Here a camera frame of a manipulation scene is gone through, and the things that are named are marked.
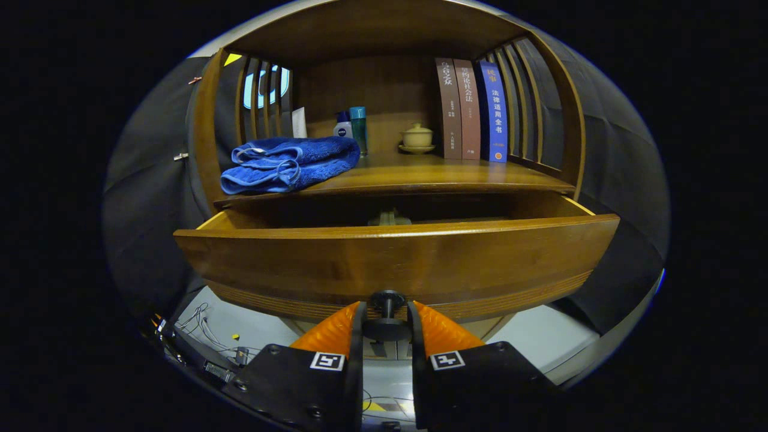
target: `wooden drawer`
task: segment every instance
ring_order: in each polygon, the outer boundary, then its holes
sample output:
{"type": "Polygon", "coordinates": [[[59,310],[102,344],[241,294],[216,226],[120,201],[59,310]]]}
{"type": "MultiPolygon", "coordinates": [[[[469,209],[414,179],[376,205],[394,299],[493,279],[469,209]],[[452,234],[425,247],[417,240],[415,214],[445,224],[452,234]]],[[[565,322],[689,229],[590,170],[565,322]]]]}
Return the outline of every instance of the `wooden drawer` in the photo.
{"type": "Polygon", "coordinates": [[[576,291],[618,222],[553,191],[286,195],[174,237],[218,296],[256,311],[318,322],[393,289],[469,322],[576,291]],[[391,208],[412,224],[367,226],[391,208]]]}

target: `blue towel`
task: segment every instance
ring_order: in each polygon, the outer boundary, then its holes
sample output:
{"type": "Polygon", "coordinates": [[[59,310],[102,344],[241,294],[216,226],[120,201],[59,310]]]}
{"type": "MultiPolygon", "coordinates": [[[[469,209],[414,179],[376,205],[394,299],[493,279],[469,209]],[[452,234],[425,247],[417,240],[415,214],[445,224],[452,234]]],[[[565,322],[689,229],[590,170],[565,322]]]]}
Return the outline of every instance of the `blue towel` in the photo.
{"type": "Polygon", "coordinates": [[[357,165],[360,147],[348,137],[267,138],[232,150],[238,164],[221,174],[227,194],[300,191],[357,165]]]}

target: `glowing light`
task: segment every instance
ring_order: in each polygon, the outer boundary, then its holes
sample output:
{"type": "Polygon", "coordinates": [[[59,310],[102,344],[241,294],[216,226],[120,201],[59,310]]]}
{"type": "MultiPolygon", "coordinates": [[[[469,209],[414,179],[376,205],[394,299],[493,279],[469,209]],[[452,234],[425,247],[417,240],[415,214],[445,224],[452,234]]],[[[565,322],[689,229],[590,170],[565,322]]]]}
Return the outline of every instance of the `glowing light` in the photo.
{"type": "MultiPolygon", "coordinates": [[[[277,72],[277,66],[274,65],[272,67],[272,72],[277,72]]],[[[261,88],[262,88],[262,77],[266,74],[266,71],[260,71],[259,74],[259,84],[258,84],[258,91],[257,91],[257,109],[264,108],[264,95],[261,94],[261,88]]],[[[290,71],[288,69],[283,69],[283,72],[280,74],[280,97],[283,97],[288,92],[288,78],[290,77],[290,71]]],[[[246,109],[250,109],[251,107],[251,86],[253,85],[253,74],[248,74],[247,77],[245,77],[245,89],[243,91],[243,106],[246,109]]],[[[275,103],[276,95],[275,91],[270,91],[270,105],[275,103]]]]}

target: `black knob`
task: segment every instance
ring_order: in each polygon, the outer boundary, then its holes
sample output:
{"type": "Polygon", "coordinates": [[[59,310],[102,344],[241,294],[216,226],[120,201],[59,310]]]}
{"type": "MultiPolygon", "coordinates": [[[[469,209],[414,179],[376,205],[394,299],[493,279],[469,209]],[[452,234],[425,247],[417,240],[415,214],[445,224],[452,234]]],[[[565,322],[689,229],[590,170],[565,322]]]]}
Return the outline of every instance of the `black knob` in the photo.
{"type": "Polygon", "coordinates": [[[374,341],[403,341],[411,338],[411,329],[403,320],[394,318],[395,311],[406,303],[406,298],[394,290],[378,291],[371,295],[371,304],[381,318],[362,323],[362,335],[374,341]]]}

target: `brown book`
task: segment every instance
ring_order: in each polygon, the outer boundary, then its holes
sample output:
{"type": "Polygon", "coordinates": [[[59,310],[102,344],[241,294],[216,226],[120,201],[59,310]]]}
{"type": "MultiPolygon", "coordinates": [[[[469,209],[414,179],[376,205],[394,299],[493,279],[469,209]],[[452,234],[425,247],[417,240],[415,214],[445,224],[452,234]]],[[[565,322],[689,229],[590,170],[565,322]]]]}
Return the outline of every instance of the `brown book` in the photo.
{"type": "Polygon", "coordinates": [[[475,69],[469,60],[453,59],[462,106],[462,159],[480,159],[480,104],[475,69]]]}
{"type": "Polygon", "coordinates": [[[458,101],[458,82],[450,58],[436,58],[440,99],[442,100],[442,147],[446,159],[462,158],[462,116],[458,101]]]}

